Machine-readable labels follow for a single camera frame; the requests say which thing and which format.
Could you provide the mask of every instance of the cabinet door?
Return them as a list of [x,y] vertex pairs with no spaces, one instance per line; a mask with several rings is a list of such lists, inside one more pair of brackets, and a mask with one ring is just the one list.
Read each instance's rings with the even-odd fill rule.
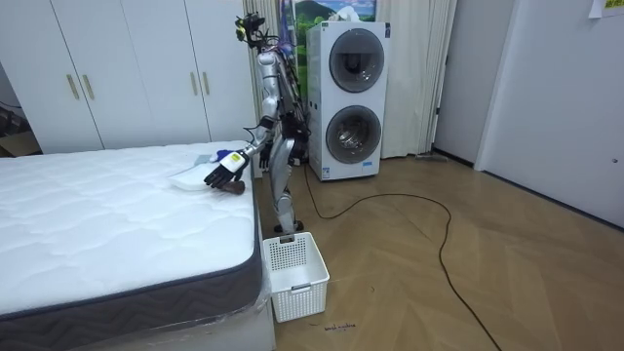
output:
[[249,51],[234,27],[243,2],[186,0],[186,8],[213,141],[249,139],[243,128],[257,124]]
[[163,142],[210,141],[184,0],[123,0],[122,5]]
[[43,152],[102,149],[50,2],[3,1],[0,13],[0,60]]
[[53,0],[105,148],[163,144],[119,0]]

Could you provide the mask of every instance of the quilted mattress top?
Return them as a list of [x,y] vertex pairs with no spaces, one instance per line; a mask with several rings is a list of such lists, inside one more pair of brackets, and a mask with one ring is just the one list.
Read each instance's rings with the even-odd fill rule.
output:
[[242,141],[0,159],[0,316],[235,267],[254,252],[240,196],[168,176]]

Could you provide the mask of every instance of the black cable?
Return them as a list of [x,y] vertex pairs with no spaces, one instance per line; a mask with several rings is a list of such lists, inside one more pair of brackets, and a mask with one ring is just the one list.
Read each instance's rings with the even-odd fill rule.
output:
[[479,316],[477,316],[477,313],[475,312],[475,310],[473,310],[472,307],[470,307],[470,305],[468,304],[468,302],[466,302],[466,300],[464,300],[464,298],[461,297],[459,292],[457,292],[457,289],[455,288],[455,286],[452,284],[452,281],[450,280],[449,272],[447,271],[447,267],[445,266],[445,262],[442,259],[442,251],[445,249],[445,245],[447,244],[447,239],[449,238],[450,222],[452,221],[452,214],[450,213],[450,210],[449,210],[448,207],[446,207],[441,202],[438,202],[436,200],[433,200],[433,199],[430,199],[430,198],[427,198],[427,197],[424,197],[424,196],[412,195],[412,194],[403,194],[403,193],[389,193],[389,194],[377,194],[377,195],[367,196],[365,198],[362,198],[362,199],[356,201],[351,206],[347,207],[345,210],[343,210],[342,212],[340,212],[338,214],[325,216],[325,215],[322,215],[319,212],[319,209],[316,206],[316,201],[314,200],[314,196],[312,195],[312,189],[310,188],[310,182],[308,181],[308,172],[307,171],[308,171],[307,170],[307,165],[304,165],[303,172],[305,173],[305,184],[308,186],[308,192],[310,193],[310,199],[312,199],[312,204],[314,205],[314,211],[316,211],[316,215],[319,218],[321,218],[321,219],[335,219],[335,218],[338,218],[341,215],[346,214],[349,210],[353,209],[356,205],[358,205],[359,203],[361,203],[363,201],[366,201],[368,199],[377,198],[377,197],[384,197],[384,196],[404,196],[404,197],[411,197],[411,198],[426,200],[426,201],[432,202],[434,204],[437,204],[438,206],[443,208],[447,212],[448,220],[447,220],[447,227],[446,227],[446,231],[445,231],[445,240],[442,242],[442,244],[440,245],[440,248],[438,249],[438,260],[440,261],[440,265],[442,266],[442,269],[443,269],[443,271],[445,273],[445,276],[447,277],[448,285],[450,286],[450,289],[455,293],[455,296],[457,296],[457,298],[461,301],[461,303],[463,303],[464,306],[466,306],[466,308],[472,314],[472,316],[475,317],[475,320],[477,321],[477,323],[479,323],[479,326],[481,326],[481,329],[483,329],[483,331],[487,334],[487,337],[489,337],[489,340],[491,341],[491,343],[494,345],[494,347],[496,347],[496,350],[502,351],[502,349],[500,348],[500,346],[498,345],[498,343],[496,342],[494,337],[489,333],[488,328],[486,328],[486,326],[481,321]]
[[5,103],[5,102],[2,102],[2,101],[0,101],[0,104],[3,104],[3,105],[5,105],[5,106],[7,106],[7,107],[11,107],[11,108],[21,108],[21,106],[13,106],[13,105],[10,105],[10,104]]

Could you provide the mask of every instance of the landscape picture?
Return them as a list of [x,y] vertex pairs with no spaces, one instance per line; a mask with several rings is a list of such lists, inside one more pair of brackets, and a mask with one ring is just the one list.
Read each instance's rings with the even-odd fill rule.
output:
[[290,25],[294,25],[296,36],[296,54],[298,61],[299,83],[301,84],[301,94],[304,100],[307,100],[307,52],[305,48],[305,33],[308,29],[315,26],[323,20],[328,20],[331,15],[340,9],[351,6],[362,21],[374,21],[376,0],[359,0],[359,1],[343,1],[343,0],[291,0],[287,3],[287,21]]

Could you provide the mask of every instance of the robot leg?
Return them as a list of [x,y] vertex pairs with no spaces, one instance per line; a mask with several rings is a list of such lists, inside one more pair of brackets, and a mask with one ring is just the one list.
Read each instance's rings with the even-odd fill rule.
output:
[[293,197],[288,189],[292,171],[289,158],[293,147],[294,139],[284,139],[282,136],[278,136],[271,150],[271,160],[269,161],[273,206],[275,207],[275,215],[280,221],[276,231],[285,234],[293,234],[303,230],[303,223],[297,221],[294,216]]

